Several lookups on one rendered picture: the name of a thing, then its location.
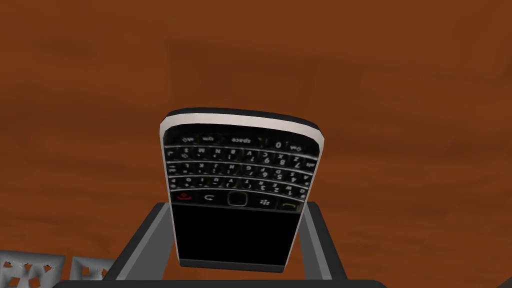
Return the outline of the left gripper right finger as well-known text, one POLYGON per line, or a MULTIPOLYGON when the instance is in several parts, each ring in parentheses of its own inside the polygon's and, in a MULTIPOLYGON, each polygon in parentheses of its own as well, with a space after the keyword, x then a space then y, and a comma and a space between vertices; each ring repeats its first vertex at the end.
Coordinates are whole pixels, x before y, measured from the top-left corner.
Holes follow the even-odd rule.
POLYGON ((298 228, 306 280, 347 280, 347 274, 318 204, 308 201, 298 228))

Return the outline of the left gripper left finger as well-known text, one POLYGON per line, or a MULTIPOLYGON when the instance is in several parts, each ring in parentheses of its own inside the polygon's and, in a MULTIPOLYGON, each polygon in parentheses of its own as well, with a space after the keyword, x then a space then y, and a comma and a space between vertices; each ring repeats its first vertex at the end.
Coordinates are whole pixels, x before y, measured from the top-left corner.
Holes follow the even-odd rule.
POLYGON ((159 202, 137 228, 103 280, 160 281, 164 278, 173 245, 170 205, 159 202))

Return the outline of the black keypad mobile phone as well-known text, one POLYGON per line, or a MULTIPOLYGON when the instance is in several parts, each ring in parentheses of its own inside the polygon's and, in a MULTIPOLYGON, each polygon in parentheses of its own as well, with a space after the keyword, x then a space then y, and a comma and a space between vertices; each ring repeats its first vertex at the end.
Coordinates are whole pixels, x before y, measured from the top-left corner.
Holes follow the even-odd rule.
POLYGON ((189 107, 159 124, 181 267, 282 273, 325 138, 273 112, 189 107))

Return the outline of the pale grey lattice block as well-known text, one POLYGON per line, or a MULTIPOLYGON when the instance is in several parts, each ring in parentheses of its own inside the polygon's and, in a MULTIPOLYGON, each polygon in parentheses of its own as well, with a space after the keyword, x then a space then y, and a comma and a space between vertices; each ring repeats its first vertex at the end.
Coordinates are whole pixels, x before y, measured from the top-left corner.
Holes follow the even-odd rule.
MULTIPOLYGON (((103 280, 113 259, 72 257, 71 281, 103 280)), ((62 280, 66 256, 0 250, 0 288, 52 288, 62 280)))

